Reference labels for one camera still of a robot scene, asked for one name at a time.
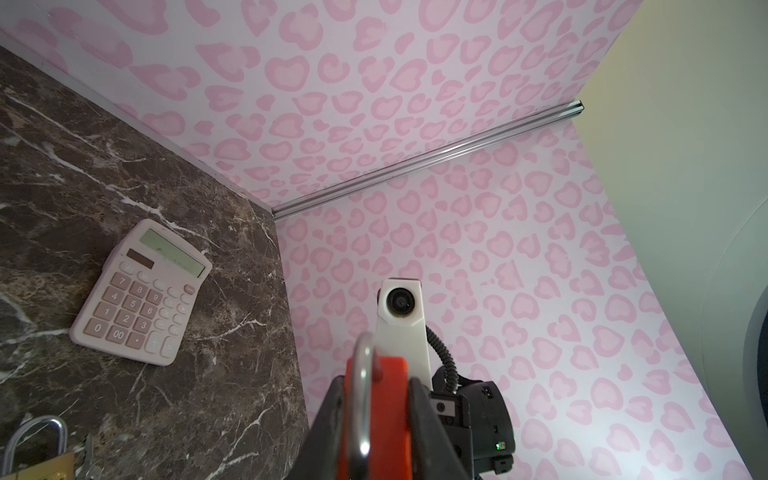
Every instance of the robotic arm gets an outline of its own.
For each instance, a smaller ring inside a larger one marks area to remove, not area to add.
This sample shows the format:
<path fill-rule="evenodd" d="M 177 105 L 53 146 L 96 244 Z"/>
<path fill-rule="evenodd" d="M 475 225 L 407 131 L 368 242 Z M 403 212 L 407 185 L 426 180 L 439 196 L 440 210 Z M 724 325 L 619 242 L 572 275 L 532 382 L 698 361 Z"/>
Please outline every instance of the robotic arm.
<path fill-rule="evenodd" d="M 515 439 L 493 382 L 458 374 L 425 324 L 421 283 L 392 278 L 286 480 L 468 480 L 509 472 Z M 443 365 L 430 376 L 431 346 Z"/>

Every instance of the wallpaper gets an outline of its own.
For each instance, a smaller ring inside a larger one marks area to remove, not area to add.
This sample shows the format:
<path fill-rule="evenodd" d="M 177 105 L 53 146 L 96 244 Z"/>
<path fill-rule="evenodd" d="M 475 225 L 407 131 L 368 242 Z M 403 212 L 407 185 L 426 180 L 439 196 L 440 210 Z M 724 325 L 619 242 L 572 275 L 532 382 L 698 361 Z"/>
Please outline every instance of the wallpaper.
<path fill-rule="evenodd" d="M 310 418 L 374 329 L 381 280 L 418 277 L 459 372 L 505 397 L 518 443 L 506 478 L 750 477 L 570 122 L 278 234 Z"/>
<path fill-rule="evenodd" d="M 6 0 L 0 28 L 277 205 L 571 100 L 641 0 Z"/>

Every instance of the brass padlock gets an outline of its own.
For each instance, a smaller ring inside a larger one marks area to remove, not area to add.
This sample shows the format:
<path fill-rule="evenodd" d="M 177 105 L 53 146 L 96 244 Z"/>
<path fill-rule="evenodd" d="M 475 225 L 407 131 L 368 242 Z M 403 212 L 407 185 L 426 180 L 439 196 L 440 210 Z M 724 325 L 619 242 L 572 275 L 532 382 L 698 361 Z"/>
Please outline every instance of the brass padlock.
<path fill-rule="evenodd" d="M 58 456 L 11 474 L 19 440 L 30 429 L 42 423 L 48 423 L 58 429 Z M 43 415 L 24 423 L 13 432 L 5 445 L 0 475 L 4 475 L 0 480 L 74 480 L 74 452 L 67 452 L 67 424 L 64 420 L 56 415 Z"/>

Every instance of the brown marble countertop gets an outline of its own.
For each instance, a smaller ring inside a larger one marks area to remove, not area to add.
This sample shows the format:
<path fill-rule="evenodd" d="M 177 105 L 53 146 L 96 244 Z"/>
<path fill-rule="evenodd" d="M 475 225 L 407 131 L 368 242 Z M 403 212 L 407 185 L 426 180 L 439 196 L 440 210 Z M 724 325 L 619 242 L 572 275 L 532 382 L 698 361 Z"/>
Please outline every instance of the brown marble countertop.
<path fill-rule="evenodd" d="M 0 442 L 52 413 L 78 461 L 93 435 L 105 479 L 282 478 L 307 422 L 271 216 L 5 50 L 0 169 Z M 143 218 L 214 265 L 166 367 L 67 335 Z"/>

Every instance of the pink calculator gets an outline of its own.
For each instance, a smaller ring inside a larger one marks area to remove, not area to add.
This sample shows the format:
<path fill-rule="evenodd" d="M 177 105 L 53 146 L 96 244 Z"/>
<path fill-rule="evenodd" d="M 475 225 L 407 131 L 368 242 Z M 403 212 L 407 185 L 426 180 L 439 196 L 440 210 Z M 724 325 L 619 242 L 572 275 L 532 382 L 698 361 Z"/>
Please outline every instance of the pink calculator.
<path fill-rule="evenodd" d="M 174 232 L 142 220 L 110 253 L 69 337 L 102 352 L 170 365 L 211 267 Z"/>

